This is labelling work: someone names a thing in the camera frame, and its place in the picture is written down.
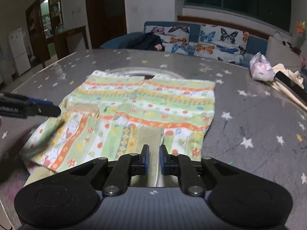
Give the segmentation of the colourful patterned child's shirt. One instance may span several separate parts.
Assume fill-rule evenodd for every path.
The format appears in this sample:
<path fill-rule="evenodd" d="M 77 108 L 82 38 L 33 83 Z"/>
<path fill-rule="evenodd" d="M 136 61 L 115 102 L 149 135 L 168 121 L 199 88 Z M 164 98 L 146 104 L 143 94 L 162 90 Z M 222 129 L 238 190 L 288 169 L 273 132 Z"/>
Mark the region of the colourful patterned child's shirt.
<path fill-rule="evenodd" d="M 150 79 L 94 71 L 66 95 L 61 115 L 38 126 L 21 150 L 33 183 L 99 157 L 110 161 L 150 147 L 158 179 L 158 152 L 201 159 L 215 112 L 215 82 L 158 75 Z"/>

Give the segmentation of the white refrigerator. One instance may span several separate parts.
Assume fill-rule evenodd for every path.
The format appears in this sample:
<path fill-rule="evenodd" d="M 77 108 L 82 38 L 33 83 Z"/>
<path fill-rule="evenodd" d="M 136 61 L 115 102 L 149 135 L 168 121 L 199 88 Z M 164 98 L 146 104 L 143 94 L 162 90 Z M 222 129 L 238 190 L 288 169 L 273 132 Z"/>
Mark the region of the white refrigerator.
<path fill-rule="evenodd" d="M 15 62 L 15 69 L 18 76 L 31 69 L 30 61 L 26 52 L 26 47 L 23 40 L 22 29 L 19 28 L 12 31 L 8 36 L 10 49 Z"/>

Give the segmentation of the wooden display cabinet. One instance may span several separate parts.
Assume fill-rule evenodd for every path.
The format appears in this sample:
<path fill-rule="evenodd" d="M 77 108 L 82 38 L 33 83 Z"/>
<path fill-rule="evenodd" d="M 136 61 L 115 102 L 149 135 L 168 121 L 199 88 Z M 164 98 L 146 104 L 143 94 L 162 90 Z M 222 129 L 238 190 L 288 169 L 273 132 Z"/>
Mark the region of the wooden display cabinet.
<path fill-rule="evenodd" d="M 50 45 L 55 51 L 54 36 L 63 25 L 61 0 L 36 0 L 26 10 L 26 24 L 36 63 L 51 59 Z"/>

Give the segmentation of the black induction cooker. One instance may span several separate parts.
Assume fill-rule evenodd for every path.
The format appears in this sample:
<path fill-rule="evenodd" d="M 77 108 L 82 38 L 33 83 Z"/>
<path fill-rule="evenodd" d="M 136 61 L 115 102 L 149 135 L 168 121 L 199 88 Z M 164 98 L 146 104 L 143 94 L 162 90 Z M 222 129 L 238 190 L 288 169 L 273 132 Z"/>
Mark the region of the black induction cooker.
<path fill-rule="evenodd" d="M 148 73 L 124 73 L 124 75 L 129 77 L 141 77 L 145 80 L 150 80 L 155 77 L 155 74 Z"/>

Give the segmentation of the pink white plastic bag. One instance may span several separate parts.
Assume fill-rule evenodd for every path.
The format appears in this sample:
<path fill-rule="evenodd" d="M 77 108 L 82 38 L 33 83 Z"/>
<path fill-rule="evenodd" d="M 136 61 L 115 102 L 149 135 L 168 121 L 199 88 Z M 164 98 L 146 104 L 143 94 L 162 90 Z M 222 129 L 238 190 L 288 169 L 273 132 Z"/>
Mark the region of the pink white plastic bag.
<path fill-rule="evenodd" d="M 265 55 L 256 53 L 249 61 L 249 70 L 253 80 L 273 81 L 275 73 Z"/>

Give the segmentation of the left butterfly pillow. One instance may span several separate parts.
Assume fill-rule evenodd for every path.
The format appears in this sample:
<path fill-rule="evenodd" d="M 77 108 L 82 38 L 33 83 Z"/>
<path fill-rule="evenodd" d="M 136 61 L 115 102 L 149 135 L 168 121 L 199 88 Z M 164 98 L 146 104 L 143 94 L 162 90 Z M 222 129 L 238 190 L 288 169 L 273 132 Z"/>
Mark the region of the left butterfly pillow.
<path fill-rule="evenodd" d="M 190 27 L 186 25 L 175 26 L 145 26 L 145 33 L 158 35 L 162 41 L 165 52 L 188 55 Z"/>

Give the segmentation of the butterfly pillow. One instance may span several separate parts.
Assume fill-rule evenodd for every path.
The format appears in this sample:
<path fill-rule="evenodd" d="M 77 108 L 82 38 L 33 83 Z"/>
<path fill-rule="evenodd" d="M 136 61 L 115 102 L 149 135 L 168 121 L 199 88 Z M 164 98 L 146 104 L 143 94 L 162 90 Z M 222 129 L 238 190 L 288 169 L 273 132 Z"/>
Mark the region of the butterfly pillow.
<path fill-rule="evenodd" d="M 186 25 L 175 26 L 145 26 L 145 33 L 158 35 L 162 41 L 165 52 L 188 55 L 190 27 Z"/>
<path fill-rule="evenodd" d="M 200 26 L 193 55 L 232 64 L 239 64 L 249 40 L 249 32 L 213 24 Z"/>

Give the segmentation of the dark jacket on sofa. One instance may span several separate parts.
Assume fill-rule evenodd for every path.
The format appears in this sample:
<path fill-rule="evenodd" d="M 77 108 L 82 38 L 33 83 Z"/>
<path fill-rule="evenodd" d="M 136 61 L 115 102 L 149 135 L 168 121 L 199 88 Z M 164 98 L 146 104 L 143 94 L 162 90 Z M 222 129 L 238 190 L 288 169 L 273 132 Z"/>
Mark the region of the dark jacket on sofa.
<path fill-rule="evenodd" d="M 145 33 L 127 43 L 127 49 L 165 51 L 160 36 L 153 33 Z"/>

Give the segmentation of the dark wooden door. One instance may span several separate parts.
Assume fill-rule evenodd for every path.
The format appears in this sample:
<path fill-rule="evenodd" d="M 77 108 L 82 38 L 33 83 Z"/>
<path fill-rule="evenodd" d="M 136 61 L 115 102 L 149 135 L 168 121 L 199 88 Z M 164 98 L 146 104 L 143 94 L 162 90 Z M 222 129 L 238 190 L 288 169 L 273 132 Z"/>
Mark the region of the dark wooden door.
<path fill-rule="evenodd" d="M 127 34 L 124 0 L 85 0 L 93 49 Z"/>

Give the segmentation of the right butterfly pillow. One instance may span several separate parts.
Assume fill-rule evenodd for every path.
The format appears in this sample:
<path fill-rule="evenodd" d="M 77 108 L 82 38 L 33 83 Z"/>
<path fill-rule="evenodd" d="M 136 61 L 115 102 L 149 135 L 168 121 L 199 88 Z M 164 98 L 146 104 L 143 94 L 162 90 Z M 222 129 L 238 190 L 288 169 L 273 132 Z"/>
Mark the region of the right butterfly pillow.
<path fill-rule="evenodd" d="M 213 24 L 200 26 L 193 55 L 232 64 L 239 64 L 249 40 L 249 32 Z"/>

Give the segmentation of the blue sofa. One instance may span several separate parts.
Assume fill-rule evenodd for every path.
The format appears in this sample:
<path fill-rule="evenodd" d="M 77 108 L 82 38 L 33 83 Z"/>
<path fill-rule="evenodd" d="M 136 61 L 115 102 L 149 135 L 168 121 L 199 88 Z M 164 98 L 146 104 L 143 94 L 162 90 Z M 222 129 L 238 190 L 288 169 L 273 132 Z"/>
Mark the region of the blue sofa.
<path fill-rule="evenodd" d="M 194 24 L 194 23 L 183 23 L 183 22 L 146 22 L 144 24 L 144 30 L 145 30 L 145 26 L 148 25 L 159 25 L 159 26 L 175 26 L 175 25 L 186 25 L 188 27 L 190 27 L 191 33 L 190 33 L 190 37 L 189 37 L 189 47 L 188 47 L 188 55 L 186 56 L 194 56 L 193 55 L 193 44 L 195 44 L 198 41 L 198 36 L 199 36 L 199 31 L 200 31 L 200 26 L 202 24 Z M 233 28 L 233 29 L 237 29 L 237 30 L 241 30 L 237 27 L 228 27 L 228 28 Z M 241 30 L 241 31 L 246 31 L 249 32 L 250 36 L 249 36 L 249 40 L 248 40 L 248 44 L 246 47 L 246 51 L 243 55 L 243 60 L 236 65 L 240 65 L 242 67 L 249 67 L 249 61 L 252 59 L 252 57 L 260 52 L 261 54 L 265 55 L 266 51 L 267 51 L 267 44 L 268 44 L 268 40 L 256 37 L 255 35 L 252 34 L 251 30 Z M 110 48 L 110 49 L 127 49 L 127 43 L 130 42 L 133 39 L 136 39 L 139 36 L 142 36 L 143 34 L 145 34 L 145 32 L 134 32 L 134 33 L 130 33 L 127 35 L 123 35 L 120 37 L 117 37 L 115 39 L 112 39 L 106 43 L 104 43 L 101 48 L 105 49 L 105 48 Z"/>

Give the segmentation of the black smartphone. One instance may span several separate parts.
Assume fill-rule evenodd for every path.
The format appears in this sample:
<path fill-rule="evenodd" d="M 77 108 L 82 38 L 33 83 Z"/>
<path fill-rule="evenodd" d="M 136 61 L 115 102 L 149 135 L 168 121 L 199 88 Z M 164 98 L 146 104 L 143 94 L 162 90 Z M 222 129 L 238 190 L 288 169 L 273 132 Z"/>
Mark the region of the black smartphone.
<path fill-rule="evenodd" d="M 292 95 L 296 99 L 298 99 L 303 105 L 306 106 L 307 99 L 306 99 L 306 91 L 297 85 L 294 81 L 292 81 L 288 76 L 286 76 L 283 72 L 278 71 L 275 74 L 274 80 L 281 83 L 285 86 Z"/>

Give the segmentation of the cream folded cloth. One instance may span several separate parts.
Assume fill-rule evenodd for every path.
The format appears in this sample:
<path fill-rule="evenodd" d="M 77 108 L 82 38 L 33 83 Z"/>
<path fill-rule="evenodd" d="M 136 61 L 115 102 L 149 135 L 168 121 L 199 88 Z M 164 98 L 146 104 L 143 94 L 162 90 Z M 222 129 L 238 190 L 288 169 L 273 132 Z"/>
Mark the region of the cream folded cloth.
<path fill-rule="evenodd" d="M 304 89 L 304 80 L 300 72 L 286 69 L 281 63 L 272 67 L 272 70 L 275 74 L 274 80 L 266 83 L 286 95 L 306 111 L 306 90 Z"/>

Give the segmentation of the grey cushion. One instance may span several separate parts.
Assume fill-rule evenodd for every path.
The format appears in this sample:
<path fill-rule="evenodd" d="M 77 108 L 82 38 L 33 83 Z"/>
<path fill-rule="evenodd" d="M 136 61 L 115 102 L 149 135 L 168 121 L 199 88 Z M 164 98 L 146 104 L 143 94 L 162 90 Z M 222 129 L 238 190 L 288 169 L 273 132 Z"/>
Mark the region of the grey cushion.
<path fill-rule="evenodd" d="M 286 41 L 281 37 L 280 33 L 275 32 L 268 39 L 266 59 L 272 67 L 277 64 L 283 64 L 286 69 L 293 72 L 300 71 L 302 67 L 301 58 L 285 44 Z"/>

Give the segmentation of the orange artificial flowers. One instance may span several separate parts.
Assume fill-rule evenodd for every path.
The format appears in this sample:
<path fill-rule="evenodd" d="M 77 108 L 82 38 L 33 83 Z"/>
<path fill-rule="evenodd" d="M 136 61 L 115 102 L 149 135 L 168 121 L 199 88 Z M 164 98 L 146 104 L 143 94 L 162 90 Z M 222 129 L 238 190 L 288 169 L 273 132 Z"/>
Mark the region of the orange artificial flowers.
<path fill-rule="evenodd" d="M 301 48 L 306 40 L 306 22 L 301 21 L 296 26 L 296 46 L 297 48 Z"/>

